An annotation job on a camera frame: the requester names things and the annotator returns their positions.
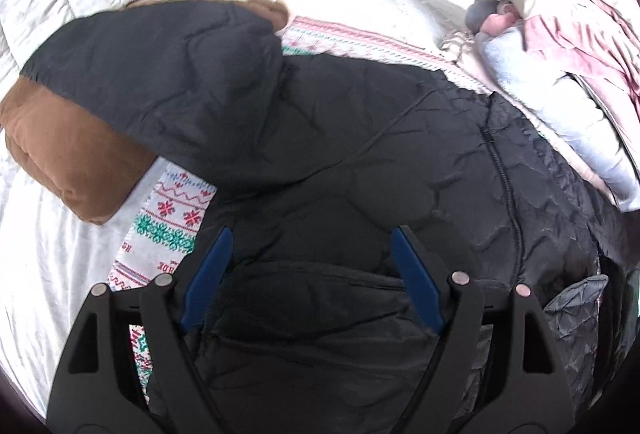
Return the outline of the black quilted puffer jacket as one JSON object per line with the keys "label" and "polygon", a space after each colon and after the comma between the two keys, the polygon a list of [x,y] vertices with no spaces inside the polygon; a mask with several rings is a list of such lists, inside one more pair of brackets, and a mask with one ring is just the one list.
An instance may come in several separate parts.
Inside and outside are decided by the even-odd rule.
{"label": "black quilted puffer jacket", "polygon": [[55,432],[630,427],[634,219],[503,97],[287,56],[255,8],[209,0],[73,20],[18,85],[73,174],[161,157],[215,189],[175,271],[82,304]]}

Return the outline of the grey bed cover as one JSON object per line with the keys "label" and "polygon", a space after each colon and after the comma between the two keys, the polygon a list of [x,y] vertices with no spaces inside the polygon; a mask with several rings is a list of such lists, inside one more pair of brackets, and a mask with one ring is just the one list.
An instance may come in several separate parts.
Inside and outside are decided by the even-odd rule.
{"label": "grey bed cover", "polygon": [[[472,0],[280,0],[284,52],[431,63]],[[103,225],[81,221],[9,153],[1,157],[1,369],[38,416],[70,327],[110,271],[158,179],[157,161]]]}

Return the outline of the patterned nordic blanket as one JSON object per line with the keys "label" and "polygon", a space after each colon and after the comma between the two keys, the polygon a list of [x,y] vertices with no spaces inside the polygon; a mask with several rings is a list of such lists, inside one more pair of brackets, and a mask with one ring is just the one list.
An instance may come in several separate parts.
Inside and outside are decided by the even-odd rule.
{"label": "patterned nordic blanket", "polygon": [[420,324],[390,260],[392,218],[416,218],[407,190],[381,183],[357,163],[337,166],[286,188],[267,188],[241,204],[228,201],[214,186],[166,162],[132,223],[110,271],[115,290],[141,287],[152,277],[173,272],[211,237],[230,227],[236,258],[247,261],[310,261],[353,271],[367,297],[392,301],[390,316],[340,324],[324,331],[329,302],[302,303],[316,344],[294,341],[303,324],[288,318],[278,328],[274,315],[257,324],[238,309],[227,311],[224,333],[273,340],[290,367],[311,372],[335,370],[360,385],[415,388],[433,354],[436,338]]}

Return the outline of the brown folded fleece garment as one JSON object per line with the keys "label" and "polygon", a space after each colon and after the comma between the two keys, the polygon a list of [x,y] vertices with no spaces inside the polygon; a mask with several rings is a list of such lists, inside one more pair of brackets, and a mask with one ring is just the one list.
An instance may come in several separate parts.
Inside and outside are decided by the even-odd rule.
{"label": "brown folded fleece garment", "polygon": [[226,190],[273,174],[260,153],[288,9],[168,0],[65,24],[1,103],[6,145],[77,216],[103,224],[159,157]]}

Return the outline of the light blue duvet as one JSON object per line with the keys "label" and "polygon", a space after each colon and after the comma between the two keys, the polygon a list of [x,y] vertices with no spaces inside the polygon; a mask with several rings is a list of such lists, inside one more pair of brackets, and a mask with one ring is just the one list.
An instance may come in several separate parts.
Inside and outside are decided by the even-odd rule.
{"label": "light blue duvet", "polygon": [[623,212],[639,208],[639,178],[610,120],[567,73],[524,49],[517,23],[497,36],[476,35],[480,59],[496,84],[577,153],[611,190]]}

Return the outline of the pink velvet blanket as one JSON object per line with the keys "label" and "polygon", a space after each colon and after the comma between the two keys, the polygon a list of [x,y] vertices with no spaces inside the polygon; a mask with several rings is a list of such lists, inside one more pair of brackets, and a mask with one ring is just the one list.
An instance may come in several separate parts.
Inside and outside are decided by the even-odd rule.
{"label": "pink velvet blanket", "polygon": [[525,48],[584,79],[619,131],[639,136],[639,38],[603,0],[505,0]]}

